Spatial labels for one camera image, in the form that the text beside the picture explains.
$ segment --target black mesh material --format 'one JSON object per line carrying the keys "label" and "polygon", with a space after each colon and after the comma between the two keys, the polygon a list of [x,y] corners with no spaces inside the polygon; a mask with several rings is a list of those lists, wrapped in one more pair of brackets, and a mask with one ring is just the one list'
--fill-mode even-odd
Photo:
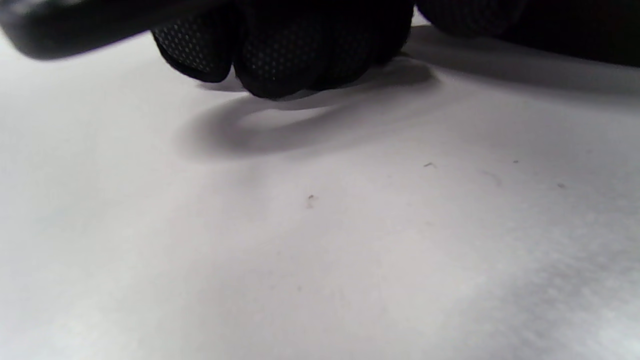
{"label": "black mesh material", "polygon": [[408,38],[413,0],[235,0],[153,29],[163,58],[201,81],[231,66],[258,97],[335,88],[389,62]]}
{"label": "black mesh material", "polygon": [[418,0],[420,12],[456,37],[490,37],[513,25],[528,0]]}
{"label": "black mesh material", "polygon": [[320,19],[294,19],[250,35],[236,59],[236,74],[260,97],[283,97],[308,86],[320,75],[328,46]]}
{"label": "black mesh material", "polygon": [[165,60],[178,71],[205,82],[223,81],[236,52],[239,13],[234,6],[194,15],[153,29]]}

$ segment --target black object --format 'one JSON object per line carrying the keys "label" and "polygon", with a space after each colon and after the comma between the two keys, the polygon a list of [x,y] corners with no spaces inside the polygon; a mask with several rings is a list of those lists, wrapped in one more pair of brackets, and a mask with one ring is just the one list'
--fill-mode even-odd
{"label": "black object", "polygon": [[417,6],[440,31],[454,37],[474,38],[503,33],[519,20],[529,1],[417,0]]}
{"label": "black object", "polygon": [[518,21],[498,38],[640,67],[640,0],[529,0]]}
{"label": "black object", "polygon": [[36,59],[71,56],[227,0],[0,0],[0,26]]}
{"label": "black object", "polygon": [[152,29],[179,72],[277,99],[352,83],[391,61],[411,30],[413,0],[235,0]]}

